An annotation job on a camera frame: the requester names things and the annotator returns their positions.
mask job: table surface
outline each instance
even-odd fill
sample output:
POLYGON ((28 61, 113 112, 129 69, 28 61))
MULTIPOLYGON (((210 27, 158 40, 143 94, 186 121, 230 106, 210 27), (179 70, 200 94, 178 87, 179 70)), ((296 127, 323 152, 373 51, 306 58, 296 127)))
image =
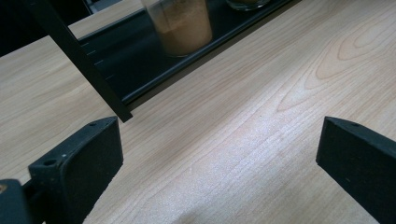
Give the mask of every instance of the table surface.
MULTIPOLYGON (((0 178, 25 183, 30 163, 114 115, 48 37, 0 68, 0 178)), ((303 0, 120 124, 124 164, 85 223, 376 223, 315 157, 325 116, 396 139, 395 113, 396 2, 303 0)))

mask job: black metal rack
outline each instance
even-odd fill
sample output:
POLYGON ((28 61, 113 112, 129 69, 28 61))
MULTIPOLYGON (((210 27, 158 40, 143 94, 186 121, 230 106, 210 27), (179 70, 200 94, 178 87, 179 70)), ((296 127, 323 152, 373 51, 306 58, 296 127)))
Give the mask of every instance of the black metal rack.
POLYGON ((143 9, 76 39, 48 0, 25 1, 37 21, 122 121, 132 117, 130 110, 186 75, 182 71, 205 57, 213 57, 215 49, 245 34, 262 19, 299 2, 272 0, 260 9, 242 12, 231 9, 225 0, 207 0, 213 39, 186 57, 173 58, 163 52, 143 9))

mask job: clear plastic cup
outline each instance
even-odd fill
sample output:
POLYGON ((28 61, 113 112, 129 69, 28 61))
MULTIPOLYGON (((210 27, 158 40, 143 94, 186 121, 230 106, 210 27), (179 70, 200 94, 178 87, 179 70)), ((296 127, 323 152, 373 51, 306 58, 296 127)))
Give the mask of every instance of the clear plastic cup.
POLYGON ((170 56, 186 56, 212 39, 205 0, 142 0, 163 49, 170 56))

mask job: black shelf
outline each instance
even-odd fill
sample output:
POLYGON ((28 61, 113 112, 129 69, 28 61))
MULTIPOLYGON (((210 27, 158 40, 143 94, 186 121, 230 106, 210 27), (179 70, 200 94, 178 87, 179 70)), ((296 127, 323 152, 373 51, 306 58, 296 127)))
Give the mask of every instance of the black shelf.
POLYGON ((299 2, 272 0, 260 9, 246 12, 231 9, 225 0, 207 0, 211 42, 186 57, 169 57, 145 10, 77 40, 62 20, 44 13, 51 10, 48 0, 32 1, 41 4, 30 6, 37 20, 123 121, 132 117, 130 110, 178 81, 181 71, 264 18, 299 2), (56 30, 59 26, 63 35, 56 30))

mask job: black object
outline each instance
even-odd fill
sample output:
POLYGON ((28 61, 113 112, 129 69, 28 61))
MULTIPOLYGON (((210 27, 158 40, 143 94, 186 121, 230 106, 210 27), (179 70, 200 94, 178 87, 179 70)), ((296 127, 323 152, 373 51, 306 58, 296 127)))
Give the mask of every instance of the black object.
POLYGON ((327 117, 317 163, 378 222, 396 223, 396 142, 327 117))
POLYGON ((0 223, 82 223, 122 166, 117 120, 86 125, 32 163, 23 190, 0 180, 0 223))
MULTIPOLYGON (((91 15, 83 0, 50 1, 67 25, 91 15)), ((22 1, 0 1, 0 28, 0 57, 47 35, 22 1)))
POLYGON ((233 10, 224 0, 209 0, 213 39, 183 58, 166 56, 145 10, 76 39, 48 0, 24 1, 84 77, 120 119, 126 121, 132 117, 130 110, 186 75, 180 75, 181 71, 237 35, 252 32, 248 28, 262 19, 286 10, 300 0, 273 0, 265 7, 249 12, 233 10))

